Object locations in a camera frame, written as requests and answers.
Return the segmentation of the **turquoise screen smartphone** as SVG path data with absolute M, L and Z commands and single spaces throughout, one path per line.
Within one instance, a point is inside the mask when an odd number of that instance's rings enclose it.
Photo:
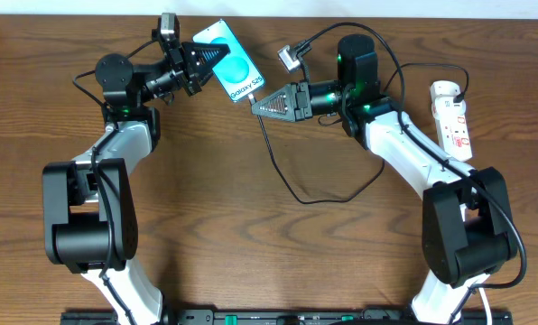
M 196 33 L 192 40 L 228 46 L 229 54 L 213 68 L 213 72 L 233 102 L 240 101 L 264 86 L 263 75 L 226 21 L 213 23 Z

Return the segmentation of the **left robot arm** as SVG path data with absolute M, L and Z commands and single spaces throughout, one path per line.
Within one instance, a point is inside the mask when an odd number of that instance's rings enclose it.
M 163 57 L 133 64 L 111 53 L 90 71 L 103 90 L 105 132 L 86 152 L 42 171 L 44 245 L 49 260 L 93 283 L 114 309 L 113 324 L 175 324 L 178 317 L 139 260 L 138 223 L 129 177 L 161 137 L 149 101 L 197 94 L 229 53 L 223 43 L 180 42 L 154 30 Z

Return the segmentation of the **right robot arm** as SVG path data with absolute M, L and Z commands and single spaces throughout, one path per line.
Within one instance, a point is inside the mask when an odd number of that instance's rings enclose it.
M 471 295 L 491 286 L 509 260 L 526 261 L 506 181 L 446 151 L 414 124 L 402 99 L 380 85 L 376 33 L 350 34 L 338 44 L 338 76 L 290 83 L 255 102 L 259 118 L 301 122 L 338 115 L 346 134 L 390 164 L 422 200 L 422 251 L 429 272 L 410 304 L 408 321 L 461 324 Z

